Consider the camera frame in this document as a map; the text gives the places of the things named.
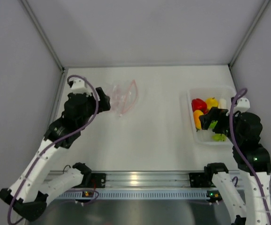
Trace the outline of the green toy pepper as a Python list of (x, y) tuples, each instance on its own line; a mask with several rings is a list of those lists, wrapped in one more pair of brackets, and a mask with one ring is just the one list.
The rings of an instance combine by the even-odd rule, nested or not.
[(213, 120), (209, 125), (209, 129), (214, 129), (215, 126), (217, 125), (217, 122), (218, 122), (217, 120)]

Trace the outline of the yellow toy pear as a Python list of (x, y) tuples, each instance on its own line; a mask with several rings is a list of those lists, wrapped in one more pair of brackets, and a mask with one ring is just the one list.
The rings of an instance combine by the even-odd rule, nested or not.
[(207, 105), (207, 110), (209, 111), (212, 107), (218, 107), (218, 100), (214, 97), (210, 97), (206, 99), (206, 105)]

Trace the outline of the orange toy pepper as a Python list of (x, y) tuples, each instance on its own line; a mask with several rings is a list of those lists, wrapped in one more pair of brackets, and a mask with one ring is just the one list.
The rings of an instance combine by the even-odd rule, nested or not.
[(194, 118), (194, 124), (196, 129), (201, 130), (202, 129), (202, 125), (201, 125), (201, 121), (199, 119), (200, 116), (203, 116), (204, 113), (201, 110), (195, 110), (193, 112), (193, 118)]

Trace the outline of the clear polka dot zip bag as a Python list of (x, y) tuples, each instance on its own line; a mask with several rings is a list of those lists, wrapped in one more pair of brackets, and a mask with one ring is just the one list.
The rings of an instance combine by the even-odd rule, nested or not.
[(116, 82), (108, 87), (107, 95), (110, 97), (111, 111), (122, 117), (134, 108), (138, 99), (136, 81)]

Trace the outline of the red toy pepper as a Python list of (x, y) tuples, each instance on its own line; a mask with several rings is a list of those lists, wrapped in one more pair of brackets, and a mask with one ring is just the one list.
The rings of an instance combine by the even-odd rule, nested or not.
[(207, 110), (206, 102), (200, 98), (193, 99), (191, 102), (191, 106), (193, 111), (200, 110), (204, 112), (205, 110)]

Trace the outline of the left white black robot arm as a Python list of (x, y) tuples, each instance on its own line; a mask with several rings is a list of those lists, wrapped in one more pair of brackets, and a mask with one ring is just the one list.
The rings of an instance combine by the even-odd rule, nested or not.
[(0, 199), (9, 205), (9, 224), (12, 224), (12, 211), (32, 222), (62, 193), (75, 187), (91, 186), (91, 169), (84, 163), (75, 163), (66, 173), (48, 183), (45, 179), (54, 163), (68, 153), (96, 115), (110, 109), (110, 98), (101, 87), (90, 94), (68, 94), (61, 116), (50, 124), (25, 171), (11, 187), (0, 191)]

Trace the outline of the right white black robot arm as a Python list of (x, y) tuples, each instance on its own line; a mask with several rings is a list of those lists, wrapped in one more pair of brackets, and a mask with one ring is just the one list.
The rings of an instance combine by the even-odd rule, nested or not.
[(263, 129), (261, 120), (250, 112), (227, 113), (227, 109), (213, 107), (199, 116), (199, 121), (203, 130), (215, 121), (213, 132), (224, 134), (232, 142), (245, 199), (241, 198), (224, 163), (206, 165), (204, 180), (218, 189), (233, 225), (271, 225), (271, 158), (259, 142)]

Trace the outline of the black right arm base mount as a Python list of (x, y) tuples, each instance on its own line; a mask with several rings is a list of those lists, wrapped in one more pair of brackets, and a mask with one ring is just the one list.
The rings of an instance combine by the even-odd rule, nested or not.
[(189, 173), (189, 182), (191, 188), (214, 188), (210, 177), (203, 172)]

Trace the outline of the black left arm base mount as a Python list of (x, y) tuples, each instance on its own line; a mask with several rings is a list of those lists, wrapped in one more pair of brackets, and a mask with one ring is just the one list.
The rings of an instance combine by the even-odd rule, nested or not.
[(105, 188), (106, 183), (106, 173), (89, 173), (86, 175), (81, 184), (78, 185), (79, 188)]

